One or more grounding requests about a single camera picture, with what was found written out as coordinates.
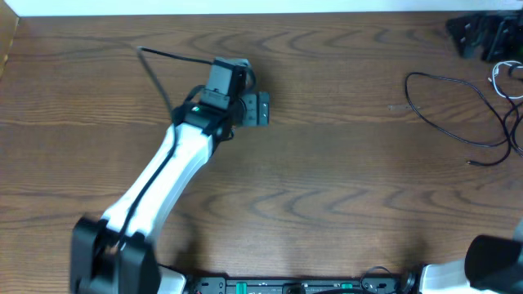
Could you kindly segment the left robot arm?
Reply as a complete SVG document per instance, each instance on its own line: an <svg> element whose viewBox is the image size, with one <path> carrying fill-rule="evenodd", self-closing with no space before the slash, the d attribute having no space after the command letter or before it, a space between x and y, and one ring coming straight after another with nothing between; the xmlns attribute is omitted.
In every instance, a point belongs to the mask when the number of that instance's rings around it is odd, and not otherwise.
<svg viewBox="0 0 523 294"><path fill-rule="evenodd" d="M73 229L72 293L181 293L183 274L157 262L163 225L185 187L233 139L235 128L269 122L266 92L246 59L217 57L208 82L172 110L172 124L157 153L129 190L99 220L81 218Z"/></svg>

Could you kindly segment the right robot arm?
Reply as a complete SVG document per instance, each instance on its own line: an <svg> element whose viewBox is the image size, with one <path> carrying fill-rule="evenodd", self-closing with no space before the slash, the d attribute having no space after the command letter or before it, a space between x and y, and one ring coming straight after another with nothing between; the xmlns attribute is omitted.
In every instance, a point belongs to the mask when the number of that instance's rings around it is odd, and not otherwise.
<svg viewBox="0 0 523 294"><path fill-rule="evenodd" d="M522 98L510 96L496 81L500 67L514 78L522 69L522 12L477 12L445 23L458 54L471 58L482 47L481 59L493 63L489 84L510 105L496 118L503 130L507 154L522 154L516 138L522 124ZM397 293L520 293L522 291L522 229L513 238L489 235L475 237L466 256L445 264L424 265L396 286Z"/></svg>

